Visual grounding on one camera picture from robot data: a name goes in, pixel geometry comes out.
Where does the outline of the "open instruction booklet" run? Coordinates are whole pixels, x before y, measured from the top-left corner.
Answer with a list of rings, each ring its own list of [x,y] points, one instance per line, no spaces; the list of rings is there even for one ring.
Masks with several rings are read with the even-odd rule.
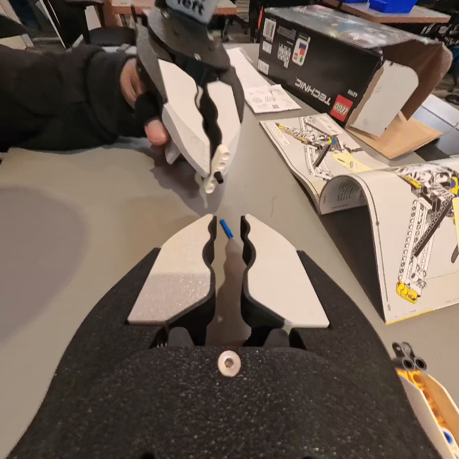
[[[260,126],[320,215],[368,208],[386,324],[458,304],[458,158],[388,166],[327,114]]]

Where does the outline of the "white tray of toy bricks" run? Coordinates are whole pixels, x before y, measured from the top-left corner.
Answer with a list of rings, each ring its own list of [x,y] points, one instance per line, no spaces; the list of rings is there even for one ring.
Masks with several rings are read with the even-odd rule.
[[[459,410],[445,387],[426,372],[395,369],[411,407],[444,459],[459,457]]]

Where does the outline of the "small folded leaflet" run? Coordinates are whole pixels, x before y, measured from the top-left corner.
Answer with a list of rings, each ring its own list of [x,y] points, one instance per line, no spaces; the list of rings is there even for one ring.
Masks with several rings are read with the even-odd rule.
[[[246,89],[245,101],[254,114],[278,113],[301,109],[301,106],[279,84]]]

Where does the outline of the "blue plastic bin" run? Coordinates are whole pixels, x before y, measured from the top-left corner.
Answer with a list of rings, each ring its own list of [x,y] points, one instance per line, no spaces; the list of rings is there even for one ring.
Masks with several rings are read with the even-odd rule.
[[[370,0],[369,8],[383,14],[408,14],[417,0]]]

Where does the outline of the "person's left forearm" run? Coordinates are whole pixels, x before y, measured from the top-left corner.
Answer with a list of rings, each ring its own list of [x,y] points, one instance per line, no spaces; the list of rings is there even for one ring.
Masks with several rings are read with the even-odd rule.
[[[122,92],[124,50],[39,54],[1,45],[0,148],[73,151],[145,137]]]

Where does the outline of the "white toy brick beam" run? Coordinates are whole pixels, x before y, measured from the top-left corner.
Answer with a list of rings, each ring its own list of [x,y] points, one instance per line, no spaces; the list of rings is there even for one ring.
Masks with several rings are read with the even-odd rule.
[[[227,146],[220,144],[211,160],[210,174],[203,179],[202,184],[206,194],[213,193],[216,187],[224,182],[230,159],[230,150]]]

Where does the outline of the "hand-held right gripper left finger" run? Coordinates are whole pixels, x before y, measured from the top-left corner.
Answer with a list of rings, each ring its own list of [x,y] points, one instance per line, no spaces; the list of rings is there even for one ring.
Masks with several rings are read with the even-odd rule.
[[[207,214],[162,245],[129,313],[129,324],[170,325],[212,297],[216,231],[216,216]]]

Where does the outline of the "black toy set box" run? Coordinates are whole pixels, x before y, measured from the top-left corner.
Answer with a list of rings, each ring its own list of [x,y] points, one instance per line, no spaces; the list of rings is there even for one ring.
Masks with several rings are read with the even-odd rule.
[[[341,126],[381,136],[443,79],[439,41],[321,5],[265,7],[258,70]]]

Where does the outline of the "black toy brick connector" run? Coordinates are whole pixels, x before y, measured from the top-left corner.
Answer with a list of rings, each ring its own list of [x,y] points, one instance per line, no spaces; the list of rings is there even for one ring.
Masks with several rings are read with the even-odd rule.
[[[393,342],[392,348],[395,353],[393,364],[396,369],[406,371],[427,371],[425,360],[416,355],[413,347],[408,342]]]

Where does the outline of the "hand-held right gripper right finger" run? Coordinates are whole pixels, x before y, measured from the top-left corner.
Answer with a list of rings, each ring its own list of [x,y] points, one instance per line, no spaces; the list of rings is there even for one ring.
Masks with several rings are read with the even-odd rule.
[[[328,328],[330,321],[288,239],[255,216],[240,219],[243,274],[240,310],[252,329]]]

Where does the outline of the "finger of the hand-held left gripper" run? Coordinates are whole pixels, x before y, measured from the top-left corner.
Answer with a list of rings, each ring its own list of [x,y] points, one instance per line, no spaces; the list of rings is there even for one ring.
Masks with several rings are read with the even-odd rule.
[[[241,121],[232,87],[222,81],[208,83],[200,98],[199,112],[210,142],[210,154],[226,146],[231,154],[237,150]]]
[[[208,71],[196,61],[191,62],[191,75],[161,58],[158,66],[166,94],[162,121],[170,136],[164,151],[166,161],[173,164],[182,156],[205,178],[210,174],[210,141],[197,99],[207,83]]]

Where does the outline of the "white paper strip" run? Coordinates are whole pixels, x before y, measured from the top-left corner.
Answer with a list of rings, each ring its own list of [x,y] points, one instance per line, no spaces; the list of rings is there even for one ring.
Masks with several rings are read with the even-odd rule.
[[[270,83],[255,69],[241,48],[229,48],[226,49],[226,52],[242,85],[245,100],[251,89],[270,86]]]

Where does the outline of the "person's left hand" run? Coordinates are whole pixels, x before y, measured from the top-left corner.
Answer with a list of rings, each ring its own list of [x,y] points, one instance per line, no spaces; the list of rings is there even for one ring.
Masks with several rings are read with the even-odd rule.
[[[124,63],[119,83],[125,101],[134,111],[137,125],[144,129],[146,139],[155,147],[165,146],[170,136],[161,120],[154,95],[147,92],[138,74],[136,59],[131,58]]]

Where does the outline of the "brown wooden table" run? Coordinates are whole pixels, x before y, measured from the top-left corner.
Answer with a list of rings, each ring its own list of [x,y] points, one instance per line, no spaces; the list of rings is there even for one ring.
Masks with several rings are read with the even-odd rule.
[[[323,0],[319,4],[378,24],[458,24],[458,1],[417,5],[415,1]]]

